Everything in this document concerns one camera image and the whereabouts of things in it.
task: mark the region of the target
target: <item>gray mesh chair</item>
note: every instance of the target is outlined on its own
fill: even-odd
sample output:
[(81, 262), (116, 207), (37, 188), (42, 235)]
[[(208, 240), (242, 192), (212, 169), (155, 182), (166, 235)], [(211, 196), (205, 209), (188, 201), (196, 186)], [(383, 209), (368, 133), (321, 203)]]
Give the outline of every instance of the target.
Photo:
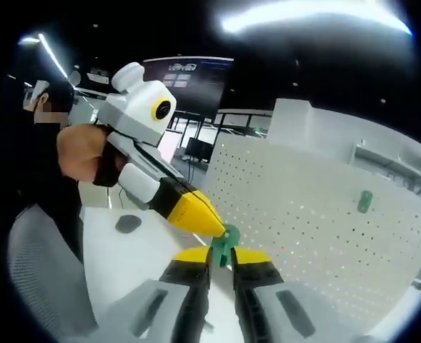
[(22, 212), (9, 236), (10, 277), (24, 303), (56, 339), (96, 329), (82, 263), (40, 207)]

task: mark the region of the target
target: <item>person's arm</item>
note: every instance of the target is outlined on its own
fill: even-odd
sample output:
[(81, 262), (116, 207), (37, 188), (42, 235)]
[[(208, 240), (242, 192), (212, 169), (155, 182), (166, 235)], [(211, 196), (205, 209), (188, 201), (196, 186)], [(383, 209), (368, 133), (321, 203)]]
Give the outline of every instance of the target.
[(78, 181), (93, 182), (107, 136), (107, 131), (92, 124), (70, 126), (59, 132), (56, 146), (62, 173)]
[[(63, 129), (56, 143), (62, 173), (77, 181), (95, 182), (98, 172), (101, 172), (99, 176), (107, 172), (107, 165), (109, 171), (121, 171), (126, 157), (107, 146), (111, 132), (106, 126), (93, 124)], [(104, 158), (103, 166), (100, 165), (101, 158)]]

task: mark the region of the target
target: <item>white desk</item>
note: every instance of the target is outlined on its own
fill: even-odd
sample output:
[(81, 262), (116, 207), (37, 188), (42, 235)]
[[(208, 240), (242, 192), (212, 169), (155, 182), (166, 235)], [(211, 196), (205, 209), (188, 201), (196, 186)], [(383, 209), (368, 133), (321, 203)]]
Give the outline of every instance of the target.
[[(130, 234), (115, 229), (133, 214), (142, 225)], [(110, 304), (148, 279), (158, 279), (183, 247), (167, 223), (151, 211), (86, 208), (83, 258), (89, 298), (96, 320)]]
[[(142, 225), (130, 234), (122, 234), (115, 229), (115, 225), (121, 216), (127, 214), (141, 218)], [(145, 280), (160, 278), (178, 251), (199, 245), (194, 237), (183, 238), (180, 234), (153, 211), (85, 209), (84, 271), (89, 300), (97, 322), (116, 300)], [(209, 313), (206, 320), (214, 330), (202, 332), (202, 343), (218, 340), (243, 343), (234, 301), (228, 296), (228, 290), (224, 292), (214, 282), (209, 290)]]

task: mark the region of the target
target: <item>pegboard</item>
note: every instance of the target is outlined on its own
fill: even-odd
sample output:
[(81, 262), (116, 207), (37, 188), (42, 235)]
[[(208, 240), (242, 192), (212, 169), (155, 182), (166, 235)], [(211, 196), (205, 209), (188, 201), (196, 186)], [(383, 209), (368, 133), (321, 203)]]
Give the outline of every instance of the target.
[[(366, 214), (361, 192), (374, 194)], [(421, 198), (367, 171), (263, 139), (220, 135), (203, 191), (242, 246), (264, 250), (368, 332), (421, 267)]]

